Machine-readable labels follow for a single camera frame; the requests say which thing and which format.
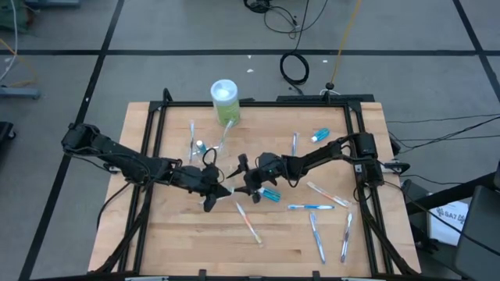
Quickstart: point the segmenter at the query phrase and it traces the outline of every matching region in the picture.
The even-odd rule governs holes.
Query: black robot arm
[[[62,139],[65,153],[76,157],[95,156],[119,168],[126,181],[148,186],[152,183],[172,185],[205,196],[204,209],[210,212],[216,199],[231,195],[219,182],[215,163],[204,169],[182,166],[180,159],[155,158],[137,153],[101,134],[96,126],[70,124]]]
[[[348,142],[351,149],[355,149],[355,155],[357,155],[355,158],[342,153],[343,145]],[[266,181],[276,185],[276,178],[280,176],[287,179],[289,183],[290,180],[298,181],[307,175],[310,169],[329,161],[344,160],[352,165],[364,165],[366,183],[378,187],[383,184],[384,178],[377,157],[377,147],[373,135],[371,133],[354,133],[333,140],[302,157],[277,156],[273,153],[264,152],[259,156],[259,167],[255,169],[249,169],[247,156],[240,155],[238,157],[240,164],[237,170],[228,178],[238,173],[245,173],[243,176],[245,186],[239,187],[235,191],[252,195],[253,201],[257,203],[260,201],[260,194],[257,190]]]
[[[350,144],[355,149],[356,158],[342,153],[342,146]],[[204,169],[194,166],[182,166],[180,159],[148,157],[137,153],[100,133],[96,126],[88,124],[70,124],[70,129],[62,140],[65,153],[73,157],[94,156],[119,168],[126,181],[147,187],[161,183],[195,192],[205,196],[204,209],[210,212],[216,199],[231,195],[218,182],[219,168],[216,163],[205,164]],[[366,182],[379,186],[384,182],[377,160],[375,140],[371,133],[354,133],[329,142],[302,157],[264,152],[259,156],[259,167],[250,169],[246,155],[239,155],[237,170],[228,178],[245,172],[244,187],[235,191],[253,196],[255,203],[260,201],[258,189],[269,181],[277,184],[276,178],[282,176],[289,182],[298,181],[307,175],[310,169],[333,160],[344,160],[352,165],[364,165]]]

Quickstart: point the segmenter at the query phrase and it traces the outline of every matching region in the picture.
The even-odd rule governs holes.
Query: floor tile line
[[[82,123],[84,121],[85,115],[87,114],[88,106],[90,105],[91,97],[94,94],[95,85],[98,81],[99,74],[101,73],[102,64],[104,63],[105,52],[109,49],[111,39],[113,38],[113,33],[116,29],[116,24],[118,23],[118,19],[120,18],[123,3],[124,0],[118,0],[118,2],[116,3],[115,12],[112,15],[111,21],[108,26],[108,31],[106,33],[104,42],[102,43],[101,52],[99,54],[97,62],[95,63],[94,71],[91,74],[91,79],[88,83],[87,90],[85,91],[85,95],[78,111],[78,115],[75,121],[76,123]],[[45,238],[45,234],[47,233],[52,214],[57,204],[57,199],[63,187],[64,178],[66,177],[67,170],[70,166],[70,160],[70,157],[67,155],[64,155],[62,157],[62,161],[59,165],[54,183],[52,184],[47,203],[45,204],[40,222],[38,223],[37,230],[31,242],[30,250],[28,251],[23,264],[23,268],[21,269],[19,280],[25,281],[29,280],[31,277],[34,266],[37,262],[38,254],[40,253],[40,249]]]
[[[474,49],[479,54],[479,60],[481,61],[481,65],[483,66],[486,77],[490,81],[490,85],[493,88],[493,91],[497,96],[498,101],[500,101],[500,84],[498,83],[498,78],[495,74],[495,71],[491,68],[491,64],[488,61],[488,57],[485,55],[486,53],[484,52],[483,47],[479,42],[479,39],[477,39],[476,32],[474,31],[474,28],[472,27],[472,24],[470,23],[469,18],[467,17],[466,11],[463,9],[460,0],[453,0],[453,4],[455,4],[456,10],[460,16],[460,19],[462,20],[463,26],[465,27],[467,34],[469,35],[469,39],[472,42]]]
[[[143,55],[143,56],[183,56],[183,55],[283,55],[289,49],[198,49],[198,50],[19,50],[19,55]],[[336,55],[336,49],[302,49],[302,55]],[[0,55],[9,55],[7,50],[0,50]],[[500,56],[500,50],[343,50],[342,55],[372,56]]]

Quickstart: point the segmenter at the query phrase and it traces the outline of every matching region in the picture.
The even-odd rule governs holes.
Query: toothbrush
[[[296,209],[316,209],[316,210],[331,210],[335,208],[335,206],[332,205],[288,205],[289,210],[296,210]]]
[[[257,234],[257,232],[253,229],[253,226],[250,223],[248,216],[245,214],[245,211],[243,211],[243,208],[237,202],[236,202],[236,207],[237,207],[237,210],[240,212],[241,216],[243,217],[243,220],[247,224],[248,228],[252,232],[253,236],[255,237],[255,240],[257,240],[257,243],[259,243],[259,245],[262,246],[263,240],[260,238],[260,236]]]
[[[315,185],[314,183],[312,182],[307,182],[307,186],[308,187],[311,187],[312,189],[314,189],[315,191],[319,192],[321,195],[323,195],[324,197],[332,200],[332,201],[335,201],[337,202],[337,204],[339,204],[340,206],[342,207],[346,207],[348,208],[350,203],[349,201],[346,201],[346,200],[343,200],[342,198],[338,197],[338,196],[333,196],[331,194],[329,194],[328,192],[326,192],[323,188],[321,187],[318,187],[317,185]]]

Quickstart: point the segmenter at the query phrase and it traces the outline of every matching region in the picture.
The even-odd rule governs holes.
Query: floor
[[[302,18],[303,0],[273,4]],[[307,22],[322,5],[323,0],[311,0]],[[354,6],[354,0],[329,1],[320,20],[304,32],[299,49],[307,50],[311,69],[301,86],[306,94],[319,94],[330,79],[336,59],[331,50],[339,47]],[[387,120],[498,113],[499,9],[495,0],[364,1],[335,90],[374,94]],[[262,17],[231,0],[83,0],[78,9],[40,12],[31,30],[20,35],[19,46],[38,72],[42,97],[0,100],[0,120],[15,123],[18,131],[0,164],[2,280],[18,279],[25,261],[23,276],[31,278],[84,274],[88,268],[109,176],[78,161],[67,169],[45,238],[43,231],[36,236],[44,238],[36,262],[27,259],[51,190],[56,194],[53,183],[62,179],[58,170],[65,170],[59,169],[65,165],[59,142],[77,117],[117,139],[127,103],[158,100],[164,87],[176,101],[209,100],[210,85],[221,78],[235,81],[241,98],[272,101],[295,94],[278,66],[296,41],[267,30]],[[110,23],[115,28],[109,29]],[[270,24],[288,28],[276,15],[270,15]],[[12,33],[0,31],[0,37],[13,44]],[[0,59],[7,55],[0,51]],[[286,61],[285,69],[292,78],[303,74],[294,59]],[[18,64],[2,83],[29,76]],[[483,120],[388,127],[402,139],[435,138]],[[499,131],[500,123],[491,122],[463,136]],[[412,174],[441,182],[489,173],[499,158],[498,138],[443,141],[400,156],[411,163]],[[412,179],[431,191],[446,188]],[[424,271],[448,274],[426,263]]]

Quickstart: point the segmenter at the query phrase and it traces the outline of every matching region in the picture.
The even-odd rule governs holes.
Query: wooden tabletop
[[[392,159],[388,130],[379,103],[363,103],[366,131],[375,136],[379,159]],[[148,103],[130,103],[120,143],[141,150]],[[182,158],[188,164],[189,122],[195,121],[195,138],[207,146],[217,145],[223,127],[215,120],[212,108],[171,107],[166,111],[165,129],[160,156]],[[310,137],[323,127],[330,129],[328,139],[312,144]],[[241,108],[241,121],[230,130],[226,152],[217,165],[225,175],[236,169],[241,153],[246,153],[249,165],[262,152],[276,155],[291,153],[293,132],[300,133],[298,156],[305,155],[338,137],[347,134],[341,108]],[[152,153],[155,129],[152,131],[149,154]],[[200,165],[194,160],[192,165]],[[398,177],[384,175],[388,182],[398,184]],[[352,167],[342,161],[329,162],[309,171],[296,188],[278,179],[275,190],[281,201],[265,198],[254,205],[246,194],[235,194],[217,202],[210,213],[203,212],[197,194],[188,194],[176,187],[156,184],[142,260],[142,275],[196,276],[206,269],[209,276],[311,276],[319,270],[321,276],[370,276],[366,243],[359,207],[354,205],[354,220],[349,238],[347,261],[340,262],[348,210],[336,205],[334,210],[316,211],[318,231],[325,250],[326,264],[320,255],[309,222],[309,212],[287,210],[289,204],[329,204],[333,202],[306,186],[308,181],[339,197],[353,201],[355,179]],[[111,176],[107,197],[124,185],[121,175]],[[242,186],[242,176],[223,182],[226,187]],[[112,253],[123,237],[130,205],[131,188],[113,201],[101,219],[89,269],[96,269]],[[379,187],[387,237],[408,264],[420,271],[409,220],[402,193],[389,185]],[[235,207],[237,201],[263,240],[255,242],[243,218]],[[374,238],[379,271],[384,271],[380,244]],[[136,241],[131,243],[131,269]]]

